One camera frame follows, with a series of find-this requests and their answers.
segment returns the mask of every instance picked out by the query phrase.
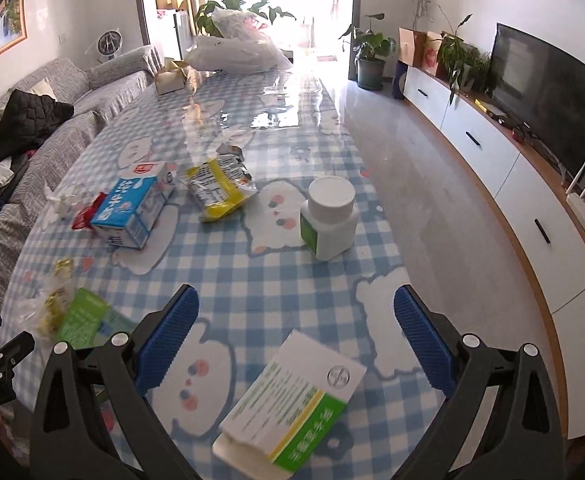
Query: white medicine bottle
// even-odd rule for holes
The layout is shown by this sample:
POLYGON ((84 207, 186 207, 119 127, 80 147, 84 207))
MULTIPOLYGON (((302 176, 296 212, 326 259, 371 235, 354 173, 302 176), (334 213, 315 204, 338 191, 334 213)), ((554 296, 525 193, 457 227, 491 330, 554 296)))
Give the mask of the white medicine bottle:
POLYGON ((326 262, 355 242, 355 188, 340 176, 321 176, 311 183, 308 197, 301 205, 301 238, 320 262, 326 262))

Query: milk carton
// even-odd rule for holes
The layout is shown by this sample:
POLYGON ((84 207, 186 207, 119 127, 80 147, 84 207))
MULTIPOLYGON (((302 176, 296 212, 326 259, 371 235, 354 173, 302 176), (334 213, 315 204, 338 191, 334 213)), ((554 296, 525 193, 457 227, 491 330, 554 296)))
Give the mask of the milk carton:
POLYGON ((173 188, 165 162, 138 164, 112 188, 91 225, 108 244, 143 249, 173 188))

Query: tv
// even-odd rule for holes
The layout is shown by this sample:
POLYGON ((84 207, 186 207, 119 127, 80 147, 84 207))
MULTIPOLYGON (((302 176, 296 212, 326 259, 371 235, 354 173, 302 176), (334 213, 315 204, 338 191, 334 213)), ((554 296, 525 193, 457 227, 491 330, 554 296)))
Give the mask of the tv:
POLYGON ((487 83, 495 105, 575 176, 585 161, 585 64, 499 23, 487 83))

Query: tv stand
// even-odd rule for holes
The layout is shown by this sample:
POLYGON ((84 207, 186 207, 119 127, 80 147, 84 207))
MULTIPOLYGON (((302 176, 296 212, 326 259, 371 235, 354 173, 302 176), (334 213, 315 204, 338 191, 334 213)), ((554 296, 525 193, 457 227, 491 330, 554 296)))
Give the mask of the tv stand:
POLYGON ((562 176, 473 99, 449 105, 448 85, 420 69, 409 68, 404 94, 463 157, 511 240, 551 344, 563 433, 585 435, 585 231, 562 176))

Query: tan box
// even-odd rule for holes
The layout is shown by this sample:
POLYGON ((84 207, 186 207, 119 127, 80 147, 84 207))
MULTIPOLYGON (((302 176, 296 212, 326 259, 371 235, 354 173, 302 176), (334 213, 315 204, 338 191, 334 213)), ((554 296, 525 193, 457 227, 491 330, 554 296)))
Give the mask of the tan box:
POLYGON ((397 57, 403 63, 420 68, 424 59, 425 45, 425 32, 407 28, 399 29, 399 55, 397 57))
POLYGON ((421 69, 430 75, 437 75, 437 55, 439 48, 442 46, 442 35, 437 32, 426 33, 426 44, 424 46, 424 59, 421 69))

